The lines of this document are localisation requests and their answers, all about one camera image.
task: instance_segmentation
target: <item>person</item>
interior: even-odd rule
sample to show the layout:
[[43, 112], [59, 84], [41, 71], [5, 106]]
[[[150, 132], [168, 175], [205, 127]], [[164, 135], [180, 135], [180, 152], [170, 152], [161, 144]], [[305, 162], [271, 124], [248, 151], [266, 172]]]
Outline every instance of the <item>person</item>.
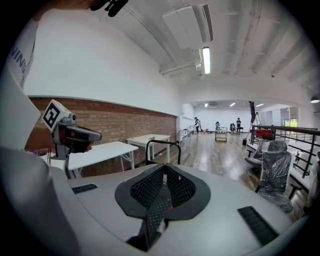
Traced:
[[251, 112], [251, 122], [250, 124], [253, 125], [255, 118], [256, 118], [256, 110], [255, 110], [255, 103], [253, 101], [249, 101], [250, 103], [250, 112]]
[[239, 133], [240, 127], [241, 127], [241, 121], [240, 121], [240, 117], [238, 117], [238, 120], [236, 121], [236, 133]]
[[197, 134], [199, 134], [199, 125], [200, 125], [200, 120], [197, 117], [195, 117], [194, 118], [194, 126], [196, 128], [196, 133]]
[[[35, 122], [41, 114], [28, 97], [21, 92], [24, 89], [24, 82], [33, 62], [38, 23], [41, 17], [49, 10], [85, 10], [90, 6], [96, 5], [99, 1], [50, 0], [24, 27], [7, 57], [0, 77], [0, 119], [4, 120], [0, 127], [2, 133], [0, 146], [15, 150], [39, 150], [55, 147], [50, 131], [47, 128], [35, 127]], [[14, 108], [9, 100], [6, 100], [6, 98], [12, 97], [13, 94], [16, 100], [18, 99], [19, 106], [25, 106], [24, 108]], [[15, 118], [19, 114], [25, 117], [24, 120]], [[11, 123], [6, 121], [10, 116], [13, 117], [10, 120], [12, 121]], [[59, 137], [61, 141], [64, 140], [64, 131], [60, 132]]]

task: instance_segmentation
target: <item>black handle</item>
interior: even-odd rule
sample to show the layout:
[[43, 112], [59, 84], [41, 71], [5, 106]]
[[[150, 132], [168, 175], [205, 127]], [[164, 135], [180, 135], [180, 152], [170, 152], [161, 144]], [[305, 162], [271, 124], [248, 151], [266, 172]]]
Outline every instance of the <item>black handle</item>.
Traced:
[[145, 160], [148, 161], [148, 148], [149, 148], [149, 143], [150, 142], [155, 142], [155, 143], [161, 143], [161, 144], [170, 144], [170, 145], [176, 145], [178, 147], [178, 165], [180, 165], [180, 159], [181, 159], [181, 147], [175, 143], [175, 142], [170, 142], [170, 141], [163, 141], [163, 140], [156, 140], [156, 139], [151, 139], [148, 141], [145, 147]]

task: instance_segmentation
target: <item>white table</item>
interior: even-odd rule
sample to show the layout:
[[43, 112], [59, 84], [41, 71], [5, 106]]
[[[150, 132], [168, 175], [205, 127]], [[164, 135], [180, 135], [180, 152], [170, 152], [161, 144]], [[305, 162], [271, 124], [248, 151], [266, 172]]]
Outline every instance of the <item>white table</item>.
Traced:
[[130, 162], [131, 169], [134, 169], [134, 151], [137, 149], [138, 147], [136, 146], [115, 141], [92, 146], [92, 149], [85, 153], [71, 153], [68, 163], [70, 177], [81, 178], [81, 170], [83, 167], [116, 157], [120, 157], [122, 171], [124, 171], [123, 159]]
[[[128, 138], [128, 144], [144, 147], [145, 150], [148, 150], [148, 160], [150, 161], [150, 147], [152, 147], [152, 160], [155, 159], [155, 147], [154, 143], [150, 142], [147, 149], [147, 143], [151, 140], [157, 141], [170, 141], [170, 135], [160, 135], [160, 134], [148, 134], [139, 137]], [[170, 162], [170, 145], [166, 145], [166, 162]]]

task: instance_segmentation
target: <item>ceiling beam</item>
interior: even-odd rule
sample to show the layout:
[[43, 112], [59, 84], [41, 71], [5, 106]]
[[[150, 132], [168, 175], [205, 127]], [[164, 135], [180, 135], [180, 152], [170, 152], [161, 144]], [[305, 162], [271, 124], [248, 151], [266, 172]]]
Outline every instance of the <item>ceiling beam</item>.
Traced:
[[134, 17], [158, 42], [158, 44], [163, 48], [163, 50], [166, 52], [168, 57], [172, 60], [172, 62], [177, 65], [179, 61], [175, 57], [175, 55], [171, 52], [171, 50], [156, 36], [156, 34], [149, 28], [149, 26], [146, 25], [145, 22], [143, 22], [143, 17], [141, 17], [137, 12], [135, 12], [132, 8], [130, 8], [128, 5], [125, 5], [123, 7], [125, 11], [127, 11], [132, 17]]
[[259, 27], [259, 22], [261, 19], [261, 14], [263, 10], [263, 4], [262, 1], [252, 1], [251, 2], [251, 10], [249, 15], [251, 15], [251, 20], [248, 26], [247, 34], [245, 37], [245, 42], [242, 47], [242, 51], [236, 61], [235, 68], [233, 70], [232, 75], [236, 75], [238, 68], [240, 67], [242, 60], [244, 56], [248, 53], [248, 50], [251, 48], [251, 44], [255, 38], [255, 34], [257, 32], [257, 29]]
[[301, 85], [305, 87], [313, 86], [320, 81], [320, 73], [316, 72], [313, 76], [308, 77], [305, 81], [301, 82]]
[[274, 22], [273, 30], [270, 33], [269, 38], [265, 41], [263, 50], [250, 68], [253, 73], [257, 74], [268, 61], [277, 46], [280, 44], [281, 40], [284, 38], [291, 24], [292, 19], [288, 15], [284, 15], [280, 23]]
[[295, 57], [297, 57], [303, 51], [307, 44], [308, 41], [305, 35], [302, 34], [300, 38], [295, 42], [293, 47], [284, 56], [284, 58], [280, 60], [280, 62], [277, 65], [275, 65], [275, 67], [271, 71], [271, 74], [275, 75], [278, 74], [281, 70], [283, 70], [290, 62], [294, 60]]
[[293, 82], [293, 81], [297, 80], [299, 77], [303, 76], [304, 74], [310, 72], [318, 65], [318, 63], [319, 63], [319, 61], [317, 58], [312, 58], [312, 59], [309, 59], [308, 61], [306, 61], [302, 65], [302, 67], [301, 67], [301, 65], [297, 66], [297, 68], [295, 68], [293, 70], [293, 72], [288, 75], [289, 81]]

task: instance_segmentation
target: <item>black vent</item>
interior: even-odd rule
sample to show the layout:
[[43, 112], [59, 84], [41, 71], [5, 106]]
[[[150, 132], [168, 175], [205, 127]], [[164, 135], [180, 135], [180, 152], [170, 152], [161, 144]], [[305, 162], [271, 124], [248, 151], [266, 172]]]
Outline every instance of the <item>black vent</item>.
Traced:
[[210, 42], [211, 42], [214, 39], [214, 33], [212, 31], [212, 24], [211, 24], [209, 6], [207, 4], [205, 4], [202, 8], [203, 8], [204, 17], [205, 17], [207, 25], [208, 25], [209, 37], [210, 37]]
[[73, 193], [79, 194], [82, 192], [87, 192], [89, 190], [94, 190], [98, 188], [95, 184], [88, 184], [88, 185], [83, 185], [83, 186], [76, 186], [72, 188]]
[[240, 208], [238, 212], [263, 246], [277, 238], [278, 234], [252, 206]]

